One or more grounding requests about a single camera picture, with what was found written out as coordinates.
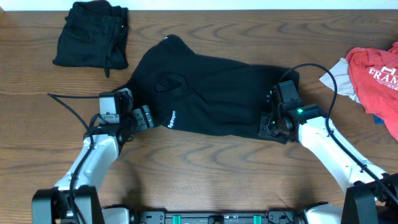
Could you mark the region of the black t-shirt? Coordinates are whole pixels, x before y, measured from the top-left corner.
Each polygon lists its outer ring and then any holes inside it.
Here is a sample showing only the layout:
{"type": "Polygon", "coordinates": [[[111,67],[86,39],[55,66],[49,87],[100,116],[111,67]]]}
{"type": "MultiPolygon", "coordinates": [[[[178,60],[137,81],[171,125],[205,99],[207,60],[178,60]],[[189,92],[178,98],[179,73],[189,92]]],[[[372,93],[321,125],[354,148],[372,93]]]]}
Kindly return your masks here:
{"type": "Polygon", "coordinates": [[[168,35],[142,57],[124,87],[134,106],[149,107],[154,126],[260,139],[261,115],[273,112],[271,88],[298,72],[199,55],[168,35]]]}

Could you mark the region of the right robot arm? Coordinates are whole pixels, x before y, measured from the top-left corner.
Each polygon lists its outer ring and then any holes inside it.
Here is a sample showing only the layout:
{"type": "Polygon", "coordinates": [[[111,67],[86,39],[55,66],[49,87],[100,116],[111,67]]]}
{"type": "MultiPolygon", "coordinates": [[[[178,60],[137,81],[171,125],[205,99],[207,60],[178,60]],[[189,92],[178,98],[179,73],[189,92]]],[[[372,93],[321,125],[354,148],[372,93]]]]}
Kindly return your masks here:
{"type": "Polygon", "coordinates": [[[261,113],[259,135],[299,142],[345,194],[342,207],[314,203],[297,211],[289,223],[397,223],[397,175],[365,158],[318,105],[261,113]]]}

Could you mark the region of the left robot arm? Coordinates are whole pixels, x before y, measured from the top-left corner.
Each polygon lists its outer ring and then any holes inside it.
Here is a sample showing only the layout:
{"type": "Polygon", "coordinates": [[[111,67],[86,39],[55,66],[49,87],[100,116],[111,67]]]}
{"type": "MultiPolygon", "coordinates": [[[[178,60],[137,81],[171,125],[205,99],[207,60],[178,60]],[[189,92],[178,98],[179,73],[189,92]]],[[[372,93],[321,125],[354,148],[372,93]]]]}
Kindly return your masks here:
{"type": "Polygon", "coordinates": [[[83,147],[69,171],[51,189],[34,194],[33,223],[139,223],[139,215],[126,205],[102,207],[98,190],[124,144],[153,127],[149,107],[95,114],[86,127],[83,147]]]}

